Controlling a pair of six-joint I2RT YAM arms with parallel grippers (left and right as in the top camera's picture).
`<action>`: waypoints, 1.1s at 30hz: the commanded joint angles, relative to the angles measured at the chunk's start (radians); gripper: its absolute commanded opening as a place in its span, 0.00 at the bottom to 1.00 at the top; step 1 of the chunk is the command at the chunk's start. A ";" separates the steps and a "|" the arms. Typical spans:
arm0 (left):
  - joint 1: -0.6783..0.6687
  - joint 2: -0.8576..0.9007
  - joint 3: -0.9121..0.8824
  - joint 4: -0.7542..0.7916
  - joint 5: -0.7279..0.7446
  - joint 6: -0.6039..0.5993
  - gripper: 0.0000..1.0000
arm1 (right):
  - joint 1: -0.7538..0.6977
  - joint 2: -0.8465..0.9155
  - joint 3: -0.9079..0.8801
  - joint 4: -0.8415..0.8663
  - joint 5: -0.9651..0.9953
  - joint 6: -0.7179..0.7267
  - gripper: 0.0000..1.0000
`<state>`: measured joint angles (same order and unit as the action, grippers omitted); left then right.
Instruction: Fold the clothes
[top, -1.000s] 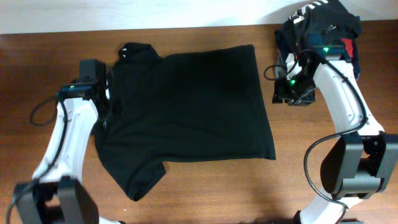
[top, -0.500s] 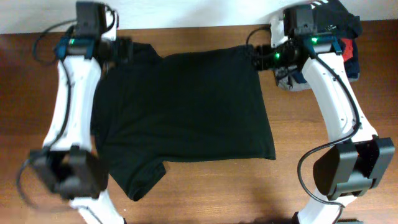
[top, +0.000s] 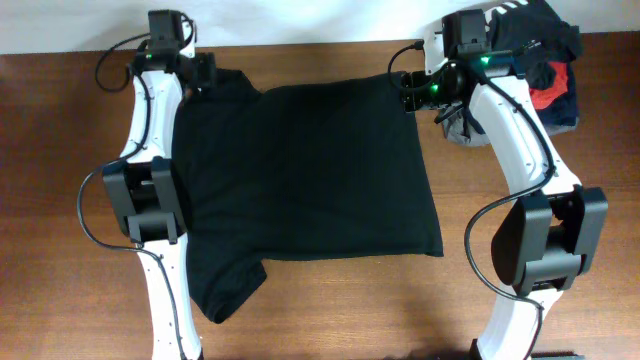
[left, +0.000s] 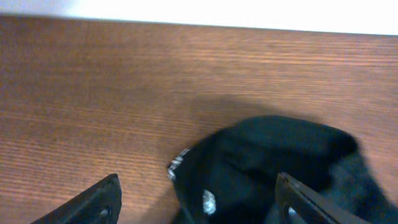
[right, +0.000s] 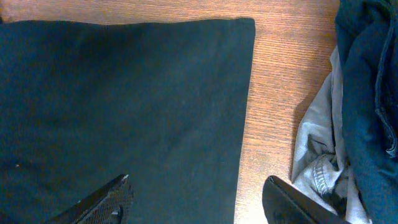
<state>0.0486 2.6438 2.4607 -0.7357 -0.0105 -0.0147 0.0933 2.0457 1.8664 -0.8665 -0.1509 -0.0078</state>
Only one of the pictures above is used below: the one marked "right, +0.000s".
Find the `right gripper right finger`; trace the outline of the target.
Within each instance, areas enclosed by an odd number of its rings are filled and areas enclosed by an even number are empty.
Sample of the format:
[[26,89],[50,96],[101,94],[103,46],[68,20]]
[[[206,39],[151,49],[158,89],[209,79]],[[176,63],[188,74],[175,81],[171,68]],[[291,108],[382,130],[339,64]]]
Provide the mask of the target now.
[[348,224],[275,175],[264,182],[262,206],[269,224]]

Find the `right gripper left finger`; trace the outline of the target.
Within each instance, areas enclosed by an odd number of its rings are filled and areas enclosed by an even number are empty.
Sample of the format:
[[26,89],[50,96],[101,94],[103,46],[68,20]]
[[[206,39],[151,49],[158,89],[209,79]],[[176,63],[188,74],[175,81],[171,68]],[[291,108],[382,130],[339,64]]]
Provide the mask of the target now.
[[133,198],[129,176],[122,174],[46,223],[127,224]]

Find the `black polo shirt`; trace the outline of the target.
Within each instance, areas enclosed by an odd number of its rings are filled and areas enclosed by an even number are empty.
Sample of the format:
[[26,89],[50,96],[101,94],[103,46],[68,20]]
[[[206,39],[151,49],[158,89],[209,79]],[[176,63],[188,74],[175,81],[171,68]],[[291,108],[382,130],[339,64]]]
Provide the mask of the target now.
[[232,223],[250,18],[1,25],[1,213],[43,223],[115,177],[129,223]]

